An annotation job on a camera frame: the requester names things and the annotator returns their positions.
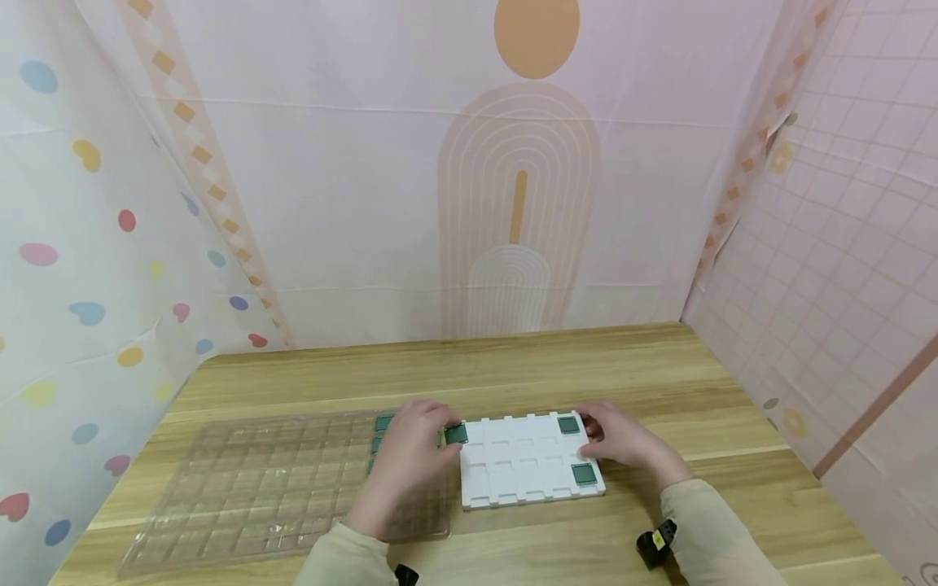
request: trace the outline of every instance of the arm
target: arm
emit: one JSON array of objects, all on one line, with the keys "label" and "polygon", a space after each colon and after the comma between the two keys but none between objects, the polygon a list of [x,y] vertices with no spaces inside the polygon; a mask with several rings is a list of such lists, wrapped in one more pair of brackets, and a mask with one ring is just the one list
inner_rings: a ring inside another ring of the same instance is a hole
[{"label": "arm", "polygon": [[364,487],[343,525],[319,538],[295,586],[397,586],[384,538],[398,504],[441,473],[461,444],[436,447],[440,428],[460,418],[431,399],[408,401],[391,420]]},{"label": "arm", "polygon": [[661,512],[677,524],[674,558],[691,586],[783,585],[733,509],[680,454],[609,401],[577,406],[590,444],[588,458],[614,459],[648,472],[661,494]]}]

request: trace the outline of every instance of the left hand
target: left hand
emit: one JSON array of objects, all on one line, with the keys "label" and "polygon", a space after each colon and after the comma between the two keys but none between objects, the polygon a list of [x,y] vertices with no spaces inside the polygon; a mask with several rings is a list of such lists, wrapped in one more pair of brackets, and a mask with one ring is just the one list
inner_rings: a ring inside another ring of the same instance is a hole
[{"label": "left hand", "polygon": [[448,406],[430,398],[404,403],[387,427],[371,474],[356,495],[345,525],[380,539],[401,500],[458,457],[460,443],[438,448],[436,441],[440,428],[460,421]]}]

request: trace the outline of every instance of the polka dot fabric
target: polka dot fabric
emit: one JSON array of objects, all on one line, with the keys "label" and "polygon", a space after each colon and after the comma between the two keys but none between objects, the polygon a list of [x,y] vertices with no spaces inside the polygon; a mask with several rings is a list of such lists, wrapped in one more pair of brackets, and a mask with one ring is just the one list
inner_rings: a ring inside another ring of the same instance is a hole
[{"label": "polka dot fabric", "polygon": [[0,560],[19,585],[52,577],[193,370],[281,345],[74,4],[11,3],[0,38],[0,444],[29,447],[0,450]]}]

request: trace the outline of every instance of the white foam board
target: white foam board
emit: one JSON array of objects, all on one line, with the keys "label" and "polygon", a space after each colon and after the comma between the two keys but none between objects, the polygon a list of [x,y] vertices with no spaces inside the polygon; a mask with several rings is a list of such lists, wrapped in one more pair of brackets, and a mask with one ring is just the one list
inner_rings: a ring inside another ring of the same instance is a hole
[{"label": "white foam board", "polygon": [[[578,432],[564,434],[557,419],[571,415]],[[465,426],[468,442],[460,453],[465,510],[564,501],[606,492],[596,461],[577,454],[589,439],[576,412],[485,418],[467,421]],[[572,469],[575,464],[590,465],[596,484],[578,486]]]}]

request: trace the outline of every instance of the black wrist strap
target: black wrist strap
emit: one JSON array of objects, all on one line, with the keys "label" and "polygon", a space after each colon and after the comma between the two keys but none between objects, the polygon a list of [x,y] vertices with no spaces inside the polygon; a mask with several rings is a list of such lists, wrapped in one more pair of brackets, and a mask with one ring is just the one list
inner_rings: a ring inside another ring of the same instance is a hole
[{"label": "black wrist strap", "polygon": [[677,523],[666,518],[654,531],[646,531],[639,535],[635,547],[649,570],[662,565],[668,559],[668,554],[671,552],[671,542],[674,541],[676,534]]}]

